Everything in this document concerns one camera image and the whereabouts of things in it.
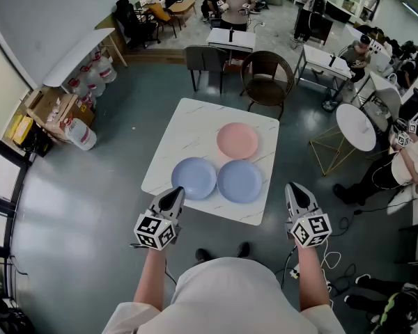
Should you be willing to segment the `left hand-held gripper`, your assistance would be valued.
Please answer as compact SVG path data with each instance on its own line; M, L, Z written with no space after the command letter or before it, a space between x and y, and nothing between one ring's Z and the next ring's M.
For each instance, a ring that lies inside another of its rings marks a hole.
M134 227L140 245L153 250L164 250L174 244L181 231L178 217L182 213L185 189L182 186L167 189L153 199Z

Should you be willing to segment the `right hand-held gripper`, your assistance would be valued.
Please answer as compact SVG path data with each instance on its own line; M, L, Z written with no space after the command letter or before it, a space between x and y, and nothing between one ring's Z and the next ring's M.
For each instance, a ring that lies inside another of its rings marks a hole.
M289 217L285 223L288 239L303 248L316 247L325 242L332 234L332 226L327 213L321 208L302 209L298 207L316 207L314 194L306 187L295 182L285 186L285 197Z

